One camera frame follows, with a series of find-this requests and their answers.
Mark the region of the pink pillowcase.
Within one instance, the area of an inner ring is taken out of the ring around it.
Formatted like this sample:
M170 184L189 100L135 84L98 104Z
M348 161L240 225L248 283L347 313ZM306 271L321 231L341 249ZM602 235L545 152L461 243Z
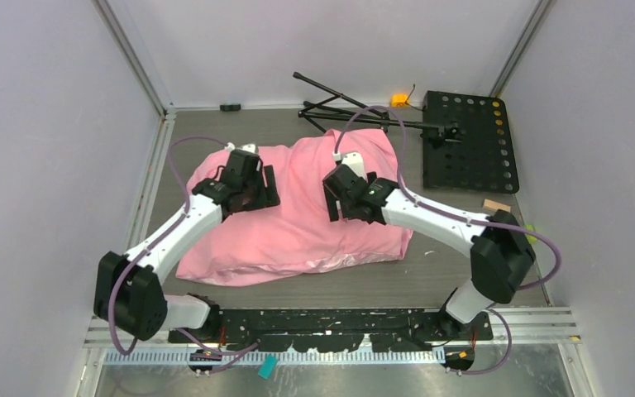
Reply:
M365 168L394 180L397 157L380 129L342 135L331 129L291 146L262 146L273 166L280 204L231 215L182 257L177 278L231 287L404 258L413 232L360 220L331 222L322 179L335 167L332 152L361 154Z

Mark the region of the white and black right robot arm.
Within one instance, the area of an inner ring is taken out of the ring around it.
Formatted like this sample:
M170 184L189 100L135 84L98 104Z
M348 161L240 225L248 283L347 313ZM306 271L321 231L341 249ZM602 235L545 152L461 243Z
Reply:
M511 213L471 213L419 198L400 181L365 179L339 164L322 180L325 194L337 202L339 218L403 227L441 242L470 261L470 278L447 297L435 317L437 335L460 339L472 322L494 304L508 304L536 260L523 229Z

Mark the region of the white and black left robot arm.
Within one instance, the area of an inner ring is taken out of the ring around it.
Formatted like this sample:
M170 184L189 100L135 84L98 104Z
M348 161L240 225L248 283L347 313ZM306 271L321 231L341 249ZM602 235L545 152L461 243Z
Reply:
M201 237L231 215L280 203L274 170L254 145L231 149L215 177L182 191L184 204L162 227L126 252L110 251L99 261L93 311L107 321L116 349L122 349L119 332L139 342L159 331L186 328L200 342L213 341L221 322L212 303L194 294L165 294L163 283Z

